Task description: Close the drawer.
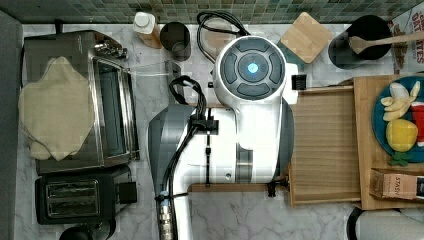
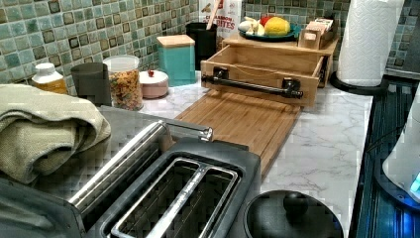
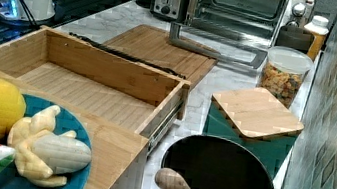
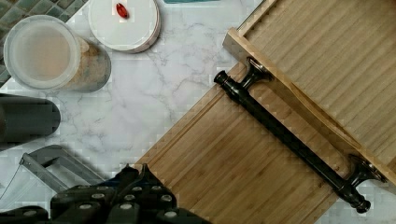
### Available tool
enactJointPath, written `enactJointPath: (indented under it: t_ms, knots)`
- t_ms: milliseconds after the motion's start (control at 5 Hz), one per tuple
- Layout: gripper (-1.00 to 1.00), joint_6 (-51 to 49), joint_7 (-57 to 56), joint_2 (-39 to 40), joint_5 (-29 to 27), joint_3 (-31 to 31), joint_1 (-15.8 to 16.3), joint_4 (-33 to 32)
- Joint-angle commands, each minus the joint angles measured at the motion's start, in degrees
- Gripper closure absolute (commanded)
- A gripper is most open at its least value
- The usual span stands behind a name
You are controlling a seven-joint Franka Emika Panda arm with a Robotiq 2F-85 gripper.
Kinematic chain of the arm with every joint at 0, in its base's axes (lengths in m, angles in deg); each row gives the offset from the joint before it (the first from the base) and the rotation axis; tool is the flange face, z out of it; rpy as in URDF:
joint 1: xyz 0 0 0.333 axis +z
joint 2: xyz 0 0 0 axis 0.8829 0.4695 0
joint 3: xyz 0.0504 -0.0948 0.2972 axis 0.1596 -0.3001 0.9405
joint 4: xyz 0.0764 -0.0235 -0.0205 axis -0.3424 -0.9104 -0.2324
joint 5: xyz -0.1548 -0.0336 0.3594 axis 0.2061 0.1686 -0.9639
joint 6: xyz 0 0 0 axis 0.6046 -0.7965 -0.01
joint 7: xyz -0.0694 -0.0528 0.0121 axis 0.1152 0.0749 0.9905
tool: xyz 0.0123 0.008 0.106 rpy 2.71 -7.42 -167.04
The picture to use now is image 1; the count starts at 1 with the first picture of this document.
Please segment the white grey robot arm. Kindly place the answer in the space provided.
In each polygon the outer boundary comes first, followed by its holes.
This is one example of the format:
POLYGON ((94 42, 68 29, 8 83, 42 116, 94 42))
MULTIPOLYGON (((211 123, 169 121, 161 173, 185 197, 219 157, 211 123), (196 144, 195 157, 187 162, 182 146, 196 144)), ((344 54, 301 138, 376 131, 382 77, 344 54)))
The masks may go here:
POLYGON ((228 43, 213 70, 219 107, 209 107, 200 84, 172 81, 198 94, 190 106, 181 95, 149 123, 148 157, 160 240, 192 240, 188 190, 193 184, 272 185, 288 166, 294 145, 291 107, 296 66, 259 36, 228 43))

